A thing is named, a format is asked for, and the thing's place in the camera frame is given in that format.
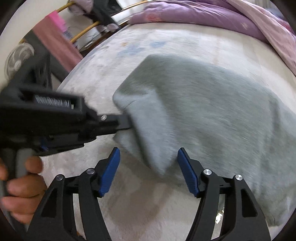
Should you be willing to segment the left hand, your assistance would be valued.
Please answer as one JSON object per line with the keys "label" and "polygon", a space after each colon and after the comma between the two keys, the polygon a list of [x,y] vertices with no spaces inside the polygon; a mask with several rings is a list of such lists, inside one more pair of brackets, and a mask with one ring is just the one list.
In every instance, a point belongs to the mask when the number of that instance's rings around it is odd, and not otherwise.
{"label": "left hand", "polygon": [[40,175],[43,171],[40,157],[27,158],[25,168],[28,172],[27,175],[8,180],[8,168],[1,161],[1,180],[7,181],[6,189],[9,194],[1,199],[1,203],[14,219],[28,225],[47,190],[47,185]]}

